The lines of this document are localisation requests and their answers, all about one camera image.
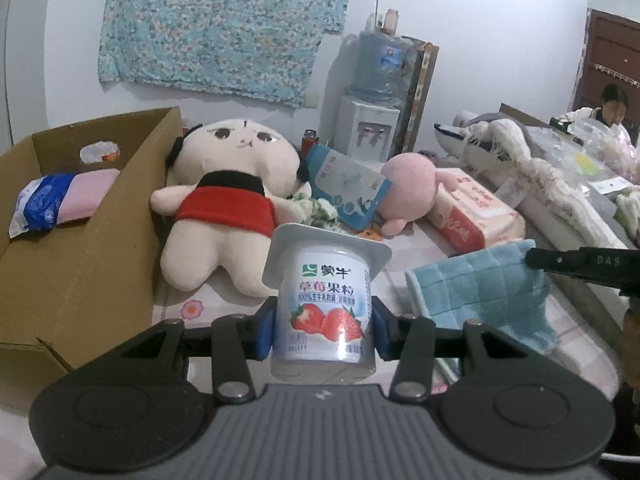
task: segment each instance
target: yogurt cup lid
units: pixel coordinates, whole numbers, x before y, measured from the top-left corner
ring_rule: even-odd
[[[262,273],[262,282],[266,286],[280,288],[283,272],[283,269],[278,264],[280,257],[292,244],[299,242],[320,242],[336,248],[355,250],[369,264],[371,280],[378,275],[380,270],[391,259],[392,254],[391,248],[382,242],[302,224],[283,224],[273,232],[273,237],[271,237],[269,254]]]

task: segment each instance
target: strawberry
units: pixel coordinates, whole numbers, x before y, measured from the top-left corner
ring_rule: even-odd
[[[308,334],[317,334],[322,328],[324,314],[317,305],[305,303],[291,313],[291,326]]]
[[[344,335],[345,341],[363,337],[360,322],[353,314],[353,309],[334,308],[324,317],[322,335],[329,341],[338,341]]]

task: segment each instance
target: doll eye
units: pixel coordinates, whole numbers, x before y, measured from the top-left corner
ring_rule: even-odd
[[[214,134],[218,139],[224,140],[231,134],[229,128],[218,128]]]
[[[275,142],[276,140],[278,140],[276,137],[268,134],[267,132],[258,132],[255,136],[258,137],[258,139],[260,139],[262,142]]]

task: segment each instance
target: plush doll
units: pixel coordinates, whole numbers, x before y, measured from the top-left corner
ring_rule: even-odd
[[[382,234],[397,235],[408,222],[425,216],[433,207],[438,186],[448,191],[458,188],[458,180],[446,171],[436,170],[420,153],[401,153],[389,159],[380,170],[391,181],[391,187],[378,206],[385,220]]]
[[[286,199],[308,180],[306,163],[278,132],[245,120],[197,126],[176,139],[167,182],[153,211],[175,216],[160,266],[178,290],[202,285],[224,267],[248,296],[273,293],[262,271],[277,225],[304,214]]]

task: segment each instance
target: green logo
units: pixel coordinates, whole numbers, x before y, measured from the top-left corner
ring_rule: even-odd
[[[317,276],[318,275],[318,266],[317,265],[303,265],[302,266],[302,275],[303,276]]]

